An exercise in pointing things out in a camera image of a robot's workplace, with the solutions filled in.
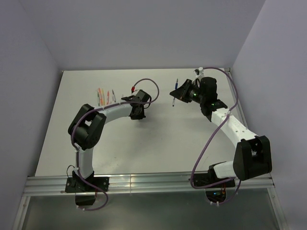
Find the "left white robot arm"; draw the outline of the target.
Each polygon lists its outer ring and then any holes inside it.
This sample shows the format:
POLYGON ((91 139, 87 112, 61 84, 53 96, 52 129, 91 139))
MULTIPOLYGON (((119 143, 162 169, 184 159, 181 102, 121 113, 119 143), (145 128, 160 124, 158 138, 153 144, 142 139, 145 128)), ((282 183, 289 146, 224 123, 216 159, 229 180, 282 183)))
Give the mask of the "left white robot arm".
POLYGON ((89 191, 94 185, 93 151, 104 126, 123 117, 130 117, 132 120, 145 118, 144 106, 151 100, 152 97, 148 93, 138 90, 115 104, 102 107, 82 105, 68 128, 71 143, 76 149, 76 169, 73 177, 77 179, 78 188, 89 191))

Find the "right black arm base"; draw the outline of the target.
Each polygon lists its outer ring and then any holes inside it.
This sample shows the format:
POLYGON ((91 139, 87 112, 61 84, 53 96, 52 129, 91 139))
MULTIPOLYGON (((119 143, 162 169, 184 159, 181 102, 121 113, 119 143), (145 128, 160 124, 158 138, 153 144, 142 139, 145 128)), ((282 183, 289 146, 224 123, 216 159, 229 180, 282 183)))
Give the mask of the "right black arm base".
POLYGON ((241 182, 239 182, 232 195, 227 197, 227 186, 235 187, 235 177, 218 178, 213 168, 215 165, 216 164, 211 165, 205 173, 195 173, 195 169, 193 169, 189 182, 194 189, 215 188, 216 190, 214 191, 205 191, 206 198, 211 206, 219 207, 234 199, 238 193, 241 182))

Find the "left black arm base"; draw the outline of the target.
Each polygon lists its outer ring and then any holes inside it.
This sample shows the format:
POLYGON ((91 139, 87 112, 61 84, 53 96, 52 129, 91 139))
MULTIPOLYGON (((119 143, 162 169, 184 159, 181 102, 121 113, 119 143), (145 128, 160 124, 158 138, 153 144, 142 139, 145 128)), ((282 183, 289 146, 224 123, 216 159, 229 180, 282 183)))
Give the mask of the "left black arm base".
MULTIPOLYGON (((94 172, 85 179, 88 183, 102 189, 104 192, 108 191, 109 177, 95 177, 94 172)), ((96 201, 96 193, 98 189, 85 183, 75 171, 72 176, 67 178, 65 193, 88 193, 95 192, 95 195, 76 195, 75 204, 78 206, 91 206, 96 201)))

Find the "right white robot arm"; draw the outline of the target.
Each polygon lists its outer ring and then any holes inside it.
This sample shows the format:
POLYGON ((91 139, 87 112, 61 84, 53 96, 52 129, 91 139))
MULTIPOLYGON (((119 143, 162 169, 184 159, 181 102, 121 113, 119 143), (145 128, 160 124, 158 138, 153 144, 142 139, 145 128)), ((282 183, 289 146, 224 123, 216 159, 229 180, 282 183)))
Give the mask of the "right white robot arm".
POLYGON ((269 139, 256 135, 232 115, 227 105, 218 99, 215 78, 204 77, 196 81, 187 79, 170 95, 185 103, 198 103, 202 114, 223 131, 236 149, 232 161, 209 167, 207 177, 211 186, 219 186, 225 178, 245 181, 272 171, 269 139))

